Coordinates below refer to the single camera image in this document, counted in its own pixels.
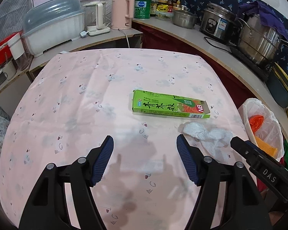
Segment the orange mesh sponge cloth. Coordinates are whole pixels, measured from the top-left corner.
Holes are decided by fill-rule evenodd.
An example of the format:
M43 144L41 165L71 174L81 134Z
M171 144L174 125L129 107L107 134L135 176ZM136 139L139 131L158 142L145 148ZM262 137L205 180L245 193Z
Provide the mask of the orange mesh sponge cloth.
M255 136L255 140L257 143L257 146L264 151L269 156L275 158L277 155L277 148L272 147L271 145L267 144L263 140L261 140L259 137Z

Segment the white paper towel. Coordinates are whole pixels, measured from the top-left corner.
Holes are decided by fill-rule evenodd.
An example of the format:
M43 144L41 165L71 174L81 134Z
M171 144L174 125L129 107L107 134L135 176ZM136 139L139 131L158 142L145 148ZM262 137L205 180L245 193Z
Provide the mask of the white paper towel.
M207 130L203 124L190 122L183 127L182 132L199 140L202 147L215 160L223 163L229 163L233 160L230 149L230 140L233 138L231 131L221 128Z

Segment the green tea carton box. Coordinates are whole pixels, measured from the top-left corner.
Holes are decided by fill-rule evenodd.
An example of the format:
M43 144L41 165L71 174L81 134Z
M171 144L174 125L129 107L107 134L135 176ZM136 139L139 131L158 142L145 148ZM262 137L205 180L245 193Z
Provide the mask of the green tea carton box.
M206 101L144 90L133 91L132 111L162 116L210 118Z

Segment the white trash bin with liner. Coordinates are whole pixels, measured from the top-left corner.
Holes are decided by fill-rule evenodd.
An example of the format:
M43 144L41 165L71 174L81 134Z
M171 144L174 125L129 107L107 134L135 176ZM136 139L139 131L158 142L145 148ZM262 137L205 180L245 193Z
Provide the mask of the white trash bin with liner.
M255 98L246 99L238 111L249 140L280 161L285 151L281 127L274 113Z

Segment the orange plastic bag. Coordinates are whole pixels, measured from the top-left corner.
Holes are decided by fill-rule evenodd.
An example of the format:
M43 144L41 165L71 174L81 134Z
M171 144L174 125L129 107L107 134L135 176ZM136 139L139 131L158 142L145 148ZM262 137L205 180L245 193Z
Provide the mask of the orange plastic bag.
M264 122L264 116L262 115L253 115L249 119L249 124L253 134L255 134L262 126Z

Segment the stacked blue yellow basins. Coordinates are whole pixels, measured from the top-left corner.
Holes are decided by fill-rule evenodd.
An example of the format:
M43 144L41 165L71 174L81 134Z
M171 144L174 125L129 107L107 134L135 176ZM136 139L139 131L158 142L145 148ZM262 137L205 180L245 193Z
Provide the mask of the stacked blue yellow basins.
M282 108L287 108L288 75L277 63L271 67L266 85L276 103Z

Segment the black induction cooktop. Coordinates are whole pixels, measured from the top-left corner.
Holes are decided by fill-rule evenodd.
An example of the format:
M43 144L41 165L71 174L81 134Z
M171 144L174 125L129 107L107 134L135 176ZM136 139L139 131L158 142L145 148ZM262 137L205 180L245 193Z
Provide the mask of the black induction cooktop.
M231 54L238 59L241 63L247 66L262 82L267 82L269 73L271 71L271 62L263 61L260 64L256 64L244 53L242 53L237 47L230 46Z

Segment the pink patterned tablecloth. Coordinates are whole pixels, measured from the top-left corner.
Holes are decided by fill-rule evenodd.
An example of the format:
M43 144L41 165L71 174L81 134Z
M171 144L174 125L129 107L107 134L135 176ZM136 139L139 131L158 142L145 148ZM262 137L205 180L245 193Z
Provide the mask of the pink patterned tablecloth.
M110 135L114 151L92 190L107 228L185 228L199 193L176 148L188 119L135 114L136 89L204 100L206 129L248 139L230 95L199 56L152 49L56 55L25 92L4 138L0 202L13 224L48 163L68 165Z

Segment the purple cloth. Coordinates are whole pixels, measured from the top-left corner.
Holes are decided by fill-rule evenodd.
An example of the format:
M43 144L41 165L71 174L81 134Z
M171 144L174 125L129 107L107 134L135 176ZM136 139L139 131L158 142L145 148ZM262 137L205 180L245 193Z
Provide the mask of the purple cloth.
M281 22L277 14L275 14L267 5L258 1L241 4L238 6L236 19L238 19L242 14L248 16L258 14L263 26L273 28L279 35L288 40L288 34L284 24Z

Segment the red plastic basket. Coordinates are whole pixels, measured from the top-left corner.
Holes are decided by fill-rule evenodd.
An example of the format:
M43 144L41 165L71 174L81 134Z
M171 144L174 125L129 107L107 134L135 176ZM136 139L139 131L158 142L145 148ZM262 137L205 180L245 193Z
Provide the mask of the red plastic basket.
M11 58L12 54L9 46L7 45L7 42L18 33L22 33L22 31L14 32L10 36L0 41L0 65L5 63L6 59Z

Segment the white dish box clear lid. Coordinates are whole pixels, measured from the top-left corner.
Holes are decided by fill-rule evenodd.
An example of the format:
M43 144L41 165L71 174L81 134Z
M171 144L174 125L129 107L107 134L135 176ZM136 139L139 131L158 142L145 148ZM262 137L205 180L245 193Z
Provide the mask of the white dish box clear lid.
M80 0L50 0L24 15L22 39L29 53L38 57L56 45L80 38L84 28Z

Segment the small steel pot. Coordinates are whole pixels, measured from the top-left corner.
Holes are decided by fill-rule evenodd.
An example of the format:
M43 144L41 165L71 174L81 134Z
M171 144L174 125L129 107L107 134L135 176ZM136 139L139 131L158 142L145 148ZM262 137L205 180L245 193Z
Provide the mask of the small steel pot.
M176 26L185 29L193 29L197 21L197 17L185 10L174 10L172 16L172 23Z

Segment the yellow label jar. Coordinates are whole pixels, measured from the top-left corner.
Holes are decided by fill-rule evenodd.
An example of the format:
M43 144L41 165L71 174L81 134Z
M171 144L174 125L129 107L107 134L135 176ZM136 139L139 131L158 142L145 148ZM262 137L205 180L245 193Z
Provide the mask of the yellow label jar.
M156 11L159 12L168 12L168 4L157 2Z

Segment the pink electric kettle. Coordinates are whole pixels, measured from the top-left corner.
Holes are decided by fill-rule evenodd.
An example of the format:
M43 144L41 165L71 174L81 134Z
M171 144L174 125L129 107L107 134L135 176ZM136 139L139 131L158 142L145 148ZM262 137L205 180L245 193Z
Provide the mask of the pink electric kettle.
M127 30L132 27L134 5L135 0L112 0L112 30Z

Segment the green tin can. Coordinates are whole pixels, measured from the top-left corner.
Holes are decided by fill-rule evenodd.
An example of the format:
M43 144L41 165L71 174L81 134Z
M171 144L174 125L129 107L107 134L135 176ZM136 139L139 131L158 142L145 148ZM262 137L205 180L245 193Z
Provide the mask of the green tin can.
M134 18L149 19L151 9L151 0L135 0Z

